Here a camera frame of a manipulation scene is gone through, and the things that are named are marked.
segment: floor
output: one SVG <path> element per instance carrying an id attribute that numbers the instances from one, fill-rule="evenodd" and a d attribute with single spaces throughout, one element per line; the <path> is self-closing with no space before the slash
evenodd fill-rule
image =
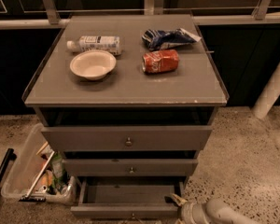
<path id="1" fill-rule="evenodd" d="M 14 148 L 16 154 L 21 152 L 28 133 L 37 123 L 37 117 L 31 115 L 0 116 L 0 163 L 8 147 Z M 185 197 L 196 203 L 220 198 L 259 223 L 277 223 L 280 219 L 280 106 L 273 107 L 263 120 L 256 119 L 248 107 L 220 108 L 213 128 L 186 186 Z M 75 218 L 70 207 L 63 204 L 19 203 L 0 195 L 0 223 L 93 222 Z"/>

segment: robotic hand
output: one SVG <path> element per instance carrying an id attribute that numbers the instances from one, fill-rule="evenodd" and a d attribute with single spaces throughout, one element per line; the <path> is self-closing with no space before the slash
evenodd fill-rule
<path id="1" fill-rule="evenodd" d="M 180 219 L 175 224 L 259 224 L 233 211 L 220 199 L 198 204 L 190 203 L 176 194 L 171 194 L 171 197 L 181 207 Z"/>

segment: drawer handle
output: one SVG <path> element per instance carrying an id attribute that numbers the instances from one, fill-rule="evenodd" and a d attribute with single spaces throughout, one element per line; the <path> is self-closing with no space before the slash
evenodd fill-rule
<path id="1" fill-rule="evenodd" d="M 125 146 L 130 147 L 133 145 L 132 139 L 130 137 L 127 138 L 125 141 Z"/>
<path id="2" fill-rule="evenodd" d="M 134 174 L 135 172 L 136 172 L 136 170 L 135 170 L 133 167 L 131 167 L 129 173 L 132 175 L 132 174 Z"/>

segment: bowl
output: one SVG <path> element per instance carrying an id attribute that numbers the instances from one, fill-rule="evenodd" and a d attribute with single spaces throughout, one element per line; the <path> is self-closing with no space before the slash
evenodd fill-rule
<path id="1" fill-rule="evenodd" d="M 72 60 L 70 69 L 76 76 L 98 80 L 112 71 L 115 65 L 116 59 L 111 53 L 104 50 L 88 50 Z"/>

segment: drawer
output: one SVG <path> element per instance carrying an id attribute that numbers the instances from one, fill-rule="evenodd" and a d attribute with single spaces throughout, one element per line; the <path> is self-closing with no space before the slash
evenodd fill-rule
<path id="1" fill-rule="evenodd" d="M 73 176 L 189 176 L 197 160 L 64 160 Z"/>
<path id="2" fill-rule="evenodd" d="M 77 217 L 103 219 L 177 217 L 170 193 L 182 192 L 183 180 L 178 177 L 88 177 L 71 211 Z"/>
<path id="3" fill-rule="evenodd" d="M 210 126 L 46 127 L 42 134 L 61 152 L 88 150 L 201 150 Z"/>

